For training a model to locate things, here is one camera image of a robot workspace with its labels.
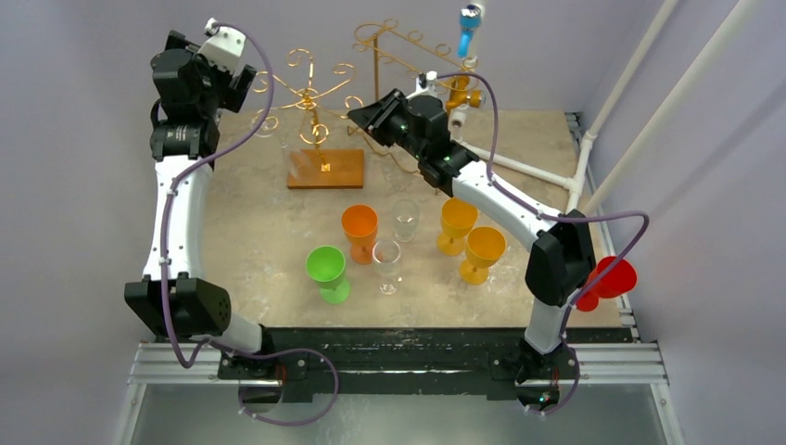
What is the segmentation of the gold scroll glass rack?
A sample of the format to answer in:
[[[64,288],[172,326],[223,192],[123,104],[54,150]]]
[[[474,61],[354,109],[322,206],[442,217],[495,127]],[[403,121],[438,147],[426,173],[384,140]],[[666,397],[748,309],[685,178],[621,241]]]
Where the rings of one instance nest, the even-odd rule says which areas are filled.
[[[340,91],[352,83],[357,75],[356,68],[347,63],[339,62],[333,67],[333,74],[340,78],[339,82],[325,90],[320,90],[314,82],[315,57],[306,48],[296,48],[289,51],[286,56],[286,65],[290,69],[304,68],[306,70],[305,83],[293,86],[278,75],[271,75],[266,70],[256,74],[256,86],[252,92],[258,95],[270,93],[272,90],[282,89],[289,95],[288,100],[279,106],[270,106],[257,110],[251,124],[260,127],[255,132],[258,138],[275,136],[279,143],[286,141],[286,137],[278,132],[284,128],[281,120],[276,115],[285,110],[296,110],[301,113],[301,121],[293,131],[298,136],[300,144],[293,145],[306,151],[308,156],[320,167],[320,172],[315,178],[293,181],[287,174],[286,187],[289,189],[359,189],[363,186],[364,164],[362,151],[354,148],[326,148],[331,130],[323,115],[329,115],[338,120],[345,121],[347,116],[343,112],[336,112],[325,108],[321,100]]]

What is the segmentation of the tall clear flute glass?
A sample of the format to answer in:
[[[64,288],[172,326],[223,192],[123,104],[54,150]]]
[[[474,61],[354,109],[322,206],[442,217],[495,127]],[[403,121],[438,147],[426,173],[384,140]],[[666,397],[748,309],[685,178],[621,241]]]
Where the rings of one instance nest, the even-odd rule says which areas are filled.
[[[285,169],[293,181],[310,180],[320,172],[318,163],[313,161],[305,150],[291,146],[286,141],[280,142],[279,146]]]

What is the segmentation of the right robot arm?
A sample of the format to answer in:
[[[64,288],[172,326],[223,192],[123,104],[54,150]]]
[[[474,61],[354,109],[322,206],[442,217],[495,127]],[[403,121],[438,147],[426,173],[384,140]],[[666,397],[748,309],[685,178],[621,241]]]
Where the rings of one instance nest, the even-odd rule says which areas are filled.
[[[564,342],[570,300],[596,266],[585,216],[576,210],[556,214],[491,172],[477,154],[453,140],[449,116],[437,97],[406,96],[394,89],[371,105],[349,110],[347,117],[377,144],[403,148],[428,184],[486,214],[528,251],[525,282],[535,301],[520,363],[528,375],[546,375]]]

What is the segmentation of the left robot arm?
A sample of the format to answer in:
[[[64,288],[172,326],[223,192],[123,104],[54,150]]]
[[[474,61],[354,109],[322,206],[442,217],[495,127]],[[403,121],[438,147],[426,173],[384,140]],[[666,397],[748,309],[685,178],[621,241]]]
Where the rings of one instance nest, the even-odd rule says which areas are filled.
[[[202,44],[169,33],[152,57],[158,92],[149,119],[157,206],[151,247],[142,277],[124,286],[124,300],[156,336],[167,338],[185,367],[180,344],[212,343],[241,354],[252,378],[273,373],[276,354],[264,345],[264,328],[234,313],[229,294],[205,277],[201,245],[203,216],[215,162],[221,156],[223,112],[243,106],[257,70],[241,65],[252,38],[235,25],[210,19]]]

